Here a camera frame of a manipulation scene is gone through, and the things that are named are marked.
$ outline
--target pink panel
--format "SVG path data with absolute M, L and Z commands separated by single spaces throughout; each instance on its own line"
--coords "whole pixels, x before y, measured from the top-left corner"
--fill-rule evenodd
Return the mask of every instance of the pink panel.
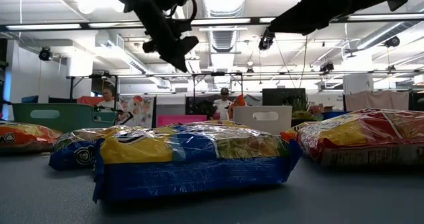
M 158 127 L 176 123 L 186 124 L 191 122 L 206 121 L 206 115 L 159 115 Z

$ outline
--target woman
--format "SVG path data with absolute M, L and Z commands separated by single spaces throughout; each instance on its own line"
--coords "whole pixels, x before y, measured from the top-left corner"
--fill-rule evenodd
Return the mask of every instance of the woman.
M 115 101 L 115 94 L 114 94 L 114 89 L 111 86 L 107 86 L 105 88 L 103 88 L 103 98 L 104 101 L 101 101 L 99 104 L 97 104 L 97 106 L 103 106 L 103 107 L 108 107 L 108 108 L 115 108 L 115 104 L 116 104 L 116 110 L 124 110 L 124 107 L 122 107 L 122 105 Z

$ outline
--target logo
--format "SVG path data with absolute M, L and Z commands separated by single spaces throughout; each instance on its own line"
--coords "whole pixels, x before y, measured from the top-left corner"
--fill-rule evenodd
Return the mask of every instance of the logo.
M 82 147 L 77 149 L 74 152 L 75 159 L 78 164 L 81 165 L 90 165 L 93 161 L 93 149 L 94 147 L 92 145 L 89 145 L 87 147 Z
M 12 143 L 16 140 L 15 135 L 13 133 L 6 133 L 0 136 L 0 142 Z

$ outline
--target cap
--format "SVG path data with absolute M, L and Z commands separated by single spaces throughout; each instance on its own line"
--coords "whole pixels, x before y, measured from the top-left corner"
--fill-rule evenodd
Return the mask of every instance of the cap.
M 229 94 L 228 88 L 221 88 L 221 94 Z

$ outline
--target blue chip bag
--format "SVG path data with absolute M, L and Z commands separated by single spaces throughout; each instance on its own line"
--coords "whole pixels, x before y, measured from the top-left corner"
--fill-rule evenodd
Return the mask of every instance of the blue chip bag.
M 94 144 L 100 138 L 110 133 L 128 129 L 117 125 L 107 129 L 80 129 L 62 135 L 53 145 L 54 153 L 50 156 L 48 165 L 55 170 L 70 170 L 76 168 L 92 168 Z

